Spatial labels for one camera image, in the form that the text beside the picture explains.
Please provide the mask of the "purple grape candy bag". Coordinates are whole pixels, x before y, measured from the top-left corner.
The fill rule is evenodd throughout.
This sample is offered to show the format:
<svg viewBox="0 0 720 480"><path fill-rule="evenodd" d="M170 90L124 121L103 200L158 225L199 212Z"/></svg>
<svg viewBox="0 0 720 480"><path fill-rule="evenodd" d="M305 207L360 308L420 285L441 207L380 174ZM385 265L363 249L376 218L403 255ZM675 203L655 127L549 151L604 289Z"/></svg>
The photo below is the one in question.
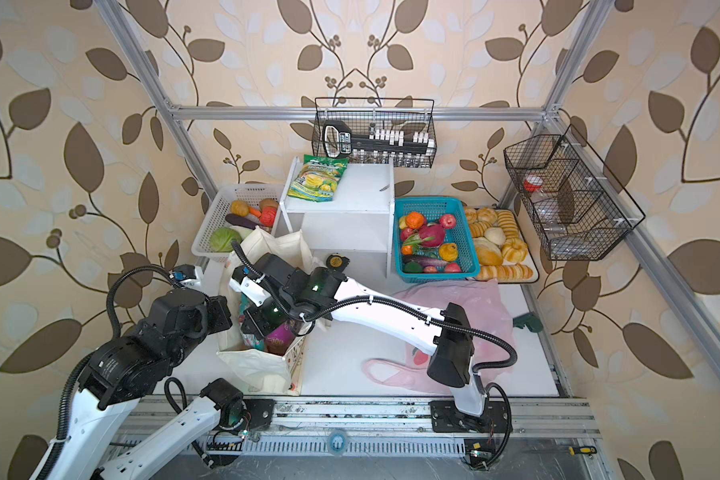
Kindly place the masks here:
<svg viewBox="0 0 720 480"><path fill-rule="evenodd" d="M295 338L290 325L283 323L265 337L266 351L273 355L284 356Z"/></svg>

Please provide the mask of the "teal red snack bag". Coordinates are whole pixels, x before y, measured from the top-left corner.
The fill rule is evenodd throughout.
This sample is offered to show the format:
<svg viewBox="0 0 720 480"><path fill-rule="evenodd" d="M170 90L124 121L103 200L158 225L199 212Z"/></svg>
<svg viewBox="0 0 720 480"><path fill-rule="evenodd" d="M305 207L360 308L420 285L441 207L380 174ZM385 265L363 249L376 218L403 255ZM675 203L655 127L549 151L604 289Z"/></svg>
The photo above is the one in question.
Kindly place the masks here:
<svg viewBox="0 0 720 480"><path fill-rule="evenodd" d="M255 349L267 353L266 340L264 338L258 338L254 334L242 334L243 343L247 348Z"/></svg>

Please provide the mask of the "cream canvas tote bag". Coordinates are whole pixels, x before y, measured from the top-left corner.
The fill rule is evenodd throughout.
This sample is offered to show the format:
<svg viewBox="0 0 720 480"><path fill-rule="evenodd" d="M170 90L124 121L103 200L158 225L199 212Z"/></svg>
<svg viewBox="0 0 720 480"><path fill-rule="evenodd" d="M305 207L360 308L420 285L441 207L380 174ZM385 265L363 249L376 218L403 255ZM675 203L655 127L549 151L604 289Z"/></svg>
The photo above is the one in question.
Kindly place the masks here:
<svg viewBox="0 0 720 480"><path fill-rule="evenodd" d="M275 237L261 229L241 244L246 258L257 269L280 258L309 274L321 265L301 232ZM236 385L248 394L301 394L306 338L296 335L300 324L290 319L272 300L257 304L237 290L247 269L231 252L224 263L219 291L234 315L231 329L219 338L217 356L231 369Z"/></svg>

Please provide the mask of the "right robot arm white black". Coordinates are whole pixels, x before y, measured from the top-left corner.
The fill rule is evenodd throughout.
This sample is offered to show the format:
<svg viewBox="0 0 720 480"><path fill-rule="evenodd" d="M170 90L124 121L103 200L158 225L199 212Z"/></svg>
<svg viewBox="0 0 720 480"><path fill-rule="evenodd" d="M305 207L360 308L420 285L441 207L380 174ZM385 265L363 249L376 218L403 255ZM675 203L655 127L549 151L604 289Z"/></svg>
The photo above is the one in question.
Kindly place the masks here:
<svg viewBox="0 0 720 480"><path fill-rule="evenodd" d="M517 352L500 337L473 328L462 306L412 305L373 291L341 270L318 267L306 273L272 253L251 261L239 242L233 242L232 248L241 264L234 269L230 286L249 302L243 312L243 333L263 340L285 326L302 337L320 320L369 327L428 355L427 375L449 389L459 428L483 433L495 426L489 413L492 390L501 397L503 414L512 414L505 390L495 382L483 382L480 373L513 366Z"/></svg>

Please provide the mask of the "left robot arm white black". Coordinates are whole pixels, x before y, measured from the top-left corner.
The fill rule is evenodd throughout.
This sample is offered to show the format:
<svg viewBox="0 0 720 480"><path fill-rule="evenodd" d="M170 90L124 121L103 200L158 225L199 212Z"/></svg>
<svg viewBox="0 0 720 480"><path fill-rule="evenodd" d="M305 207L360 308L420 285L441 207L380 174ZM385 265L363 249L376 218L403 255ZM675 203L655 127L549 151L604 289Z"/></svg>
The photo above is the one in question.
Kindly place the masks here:
<svg viewBox="0 0 720 480"><path fill-rule="evenodd" d="M85 356L65 383L55 438L32 473L34 479L149 479L189 447L213 461L199 442L213 431L245 439L263 411L251 409L242 392L219 378L192 401L171 400L174 417L156 432L113 460L103 456L121 425L159 382L178 381L173 370L209 335L232 326L223 296L197 290L199 268L172 270L146 265L124 272L110 287L106 313L118 322L115 296L136 275L157 274L170 290L156 299L149 314L128 333Z"/></svg>

